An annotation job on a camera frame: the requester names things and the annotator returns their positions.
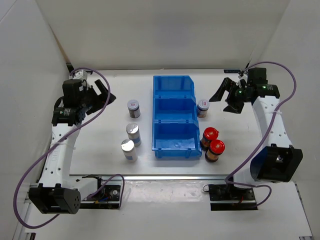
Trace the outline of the dark spice jar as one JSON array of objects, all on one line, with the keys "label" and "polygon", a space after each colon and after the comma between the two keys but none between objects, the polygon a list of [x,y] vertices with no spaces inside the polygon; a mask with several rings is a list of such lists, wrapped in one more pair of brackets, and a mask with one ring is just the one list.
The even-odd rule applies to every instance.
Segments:
[{"label": "dark spice jar", "polygon": [[197,103],[197,117],[198,118],[205,118],[208,112],[210,104],[208,100],[201,99]]},{"label": "dark spice jar", "polygon": [[139,102],[131,99],[127,102],[127,108],[131,118],[138,118],[141,115]]}]

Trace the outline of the silver-lid pepper jar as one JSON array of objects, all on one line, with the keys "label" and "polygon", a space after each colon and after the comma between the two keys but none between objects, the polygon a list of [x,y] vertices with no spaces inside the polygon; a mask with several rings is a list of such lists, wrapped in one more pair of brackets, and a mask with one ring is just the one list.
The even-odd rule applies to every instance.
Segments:
[{"label": "silver-lid pepper jar", "polygon": [[125,139],[121,142],[121,149],[128,161],[135,162],[138,159],[136,147],[132,140]]},{"label": "silver-lid pepper jar", "polygon": [[140,135],[140,129],[139,126],[134,123],[130,122],[126,126],[126,133],[128,135],[128,138],[133,141],[134,145],[138,147],[141,144],[141,135]]}]

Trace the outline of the red-lid sauce jar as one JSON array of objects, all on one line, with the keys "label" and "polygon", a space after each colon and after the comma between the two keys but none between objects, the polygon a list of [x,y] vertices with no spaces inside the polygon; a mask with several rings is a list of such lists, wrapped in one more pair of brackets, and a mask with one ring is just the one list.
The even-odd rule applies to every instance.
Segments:
[{"label": "red-lid sauce jar", "polygon": [[225,144],[219,139],[212,140],[208,150],[205,153],[205,159],[208,162],[216,162],[219,156],[225,151]]},{"label": "red-lid sauce jar", "polygon": [[202,139],[200,140],[200,146],[203,151],[207,151],[213,140],[216,140],[219,136],[219,131],[214,127],[207,127],[203,134]]}]

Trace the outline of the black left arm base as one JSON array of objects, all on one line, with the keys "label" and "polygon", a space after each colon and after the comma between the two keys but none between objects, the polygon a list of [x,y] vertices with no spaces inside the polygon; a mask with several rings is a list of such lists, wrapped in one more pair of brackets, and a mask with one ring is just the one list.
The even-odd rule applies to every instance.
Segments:
[{"label": "black left arm base", "polygon": [[122,174],[114,174],[107,180],[100,175],[87,175],[84,178],[97,180],[97,189],[101,190],[93,197],[80,203],[80,209],[87,210],[119,210],[122,206],[125,178]]}]

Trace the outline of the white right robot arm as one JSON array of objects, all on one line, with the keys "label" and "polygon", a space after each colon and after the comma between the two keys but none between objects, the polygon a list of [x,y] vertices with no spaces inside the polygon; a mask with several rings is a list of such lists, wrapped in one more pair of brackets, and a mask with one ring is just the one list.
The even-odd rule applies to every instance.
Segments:
[{"label": "white right robot arm", "polygon": [[268,83],[266,68],[248,69],[247,75],[237,82],[224,78],[210,102],[221,101],[225,92],[228,95],[224,112],[240,114],[244,105],[250,103],[262,136],[249,157],[226,177],[226,197],[236,200],[243,189],[267,182],[289,182],[303,152],[288,137],[280,111],[286,100],[281,101],[278,87]]}]

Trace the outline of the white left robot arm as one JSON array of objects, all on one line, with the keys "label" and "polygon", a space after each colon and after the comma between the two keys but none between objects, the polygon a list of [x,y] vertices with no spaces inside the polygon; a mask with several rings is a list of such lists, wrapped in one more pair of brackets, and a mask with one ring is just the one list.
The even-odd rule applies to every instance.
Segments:
[{"label": "white left robot arm", "polygon": [[76,214],[81,201],[91,197],[100,200],[105,188],[97,176],[75,178],[70,175],[79,126],[87,115],[100,111],[107,100],[116,97],[109,93],[101,80],[95,85],[97,94],[86,80],[69,79],[63,82],[63,96],[56,101],[52,116],[51,147],[42,176],[28,197],[42,214]]}]

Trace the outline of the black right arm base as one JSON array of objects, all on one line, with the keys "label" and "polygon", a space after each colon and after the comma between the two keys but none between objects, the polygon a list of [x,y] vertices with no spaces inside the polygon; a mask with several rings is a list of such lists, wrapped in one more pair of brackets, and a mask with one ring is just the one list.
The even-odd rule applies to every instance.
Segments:
[{"label": "black right arm base", "polygon": [[206,184],[202,191],[209,194],[210,210],[213,212],[258,209],[252,188],[238,188],[232,184]]}]

